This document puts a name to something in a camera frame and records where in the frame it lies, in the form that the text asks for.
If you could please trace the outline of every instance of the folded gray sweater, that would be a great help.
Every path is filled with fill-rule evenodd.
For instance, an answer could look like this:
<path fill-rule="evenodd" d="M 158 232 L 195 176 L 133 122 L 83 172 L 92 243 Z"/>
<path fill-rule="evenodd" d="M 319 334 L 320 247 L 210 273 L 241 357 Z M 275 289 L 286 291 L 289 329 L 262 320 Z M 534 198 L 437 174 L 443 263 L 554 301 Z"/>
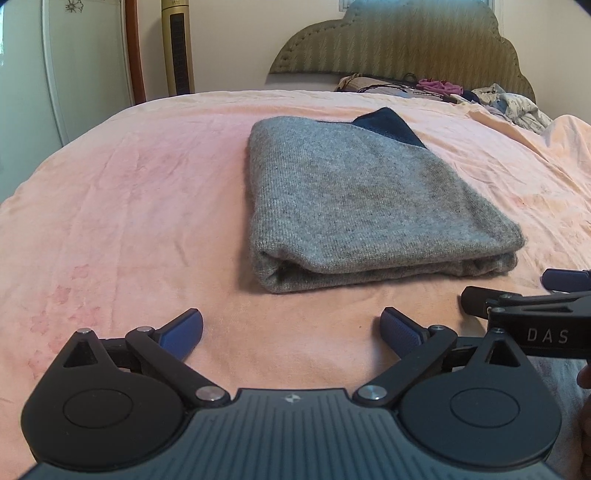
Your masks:
<path fill-rule="evenodd" d="M 519 226 L 388 112 L 416 141 L 306 118 L 254 125 L 251 261 L 268 291 L 515 267 Z"/>

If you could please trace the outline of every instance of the tower fan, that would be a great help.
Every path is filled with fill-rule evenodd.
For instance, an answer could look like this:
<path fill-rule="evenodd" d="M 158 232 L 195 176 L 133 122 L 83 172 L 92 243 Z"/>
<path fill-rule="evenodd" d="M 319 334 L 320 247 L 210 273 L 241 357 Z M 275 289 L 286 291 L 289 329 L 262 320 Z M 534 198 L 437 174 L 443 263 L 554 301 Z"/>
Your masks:
<path fill-rule="evenodd" d="M 189 0 L 162 0 L 162 34 L 168 94 L 195 93 Z"/>

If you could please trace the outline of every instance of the wrinkled bedsheet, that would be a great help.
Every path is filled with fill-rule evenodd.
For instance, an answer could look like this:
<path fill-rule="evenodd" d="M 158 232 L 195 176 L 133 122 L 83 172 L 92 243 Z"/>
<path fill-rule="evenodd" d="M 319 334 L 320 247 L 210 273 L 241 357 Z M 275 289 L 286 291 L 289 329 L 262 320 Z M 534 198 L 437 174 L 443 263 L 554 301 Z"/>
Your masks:
<path fill-rule="evenodd" d="M 527 237 L 507 276 L 437 275 L 272 295 L 247 256 L 246 143 L 277 115 L 351 121 L 388 106 L 423 143 L 517 221 Z M 353 389 L 395 360 L 376 318 L 395 306 L 424 326 L 482 335 L 462 316 L 468 284 L 543 293 L 547 267 L 591 268 L 591 127 L 556 119 L 541 135 L 478 105 L 333 92 L 207 93 L 128 109 L 37 169 L 0 207 L 0 480 L 33 459 L 19 417 L 79 327 L 103 338 L 201 310 L 189 365 L 227 388 Z M 536 360 L 563 408 L 550 463 L 577 478 L 579 361 Z"/>

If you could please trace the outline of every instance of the upholstered headboard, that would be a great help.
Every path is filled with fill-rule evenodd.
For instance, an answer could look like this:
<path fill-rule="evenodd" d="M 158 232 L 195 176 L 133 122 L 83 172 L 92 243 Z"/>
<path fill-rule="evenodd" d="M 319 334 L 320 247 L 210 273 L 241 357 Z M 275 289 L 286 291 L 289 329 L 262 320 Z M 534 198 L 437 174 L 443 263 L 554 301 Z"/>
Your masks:
<path fill-rule="evenodd" d="M 311 25 L 270 73 L 361 73 L 448 80 L 472 90 L 498 83 L 535 101 L 517 52 L 482 0 L 355 0 L 342 20 Z"/>

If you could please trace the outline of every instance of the flower decal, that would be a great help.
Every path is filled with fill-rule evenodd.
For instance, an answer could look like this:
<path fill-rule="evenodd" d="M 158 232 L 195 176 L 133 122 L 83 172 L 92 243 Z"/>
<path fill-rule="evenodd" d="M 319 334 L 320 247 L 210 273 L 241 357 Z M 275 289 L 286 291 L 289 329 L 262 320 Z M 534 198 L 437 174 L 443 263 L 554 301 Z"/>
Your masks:
<path fill-rule="evenodd" d="M 68 3 L 66 4 L 66 12 L 82 12 L 82 9 L 84 8 L 84 4 L 82 3 L 82 0 L 68 0 Z"/>

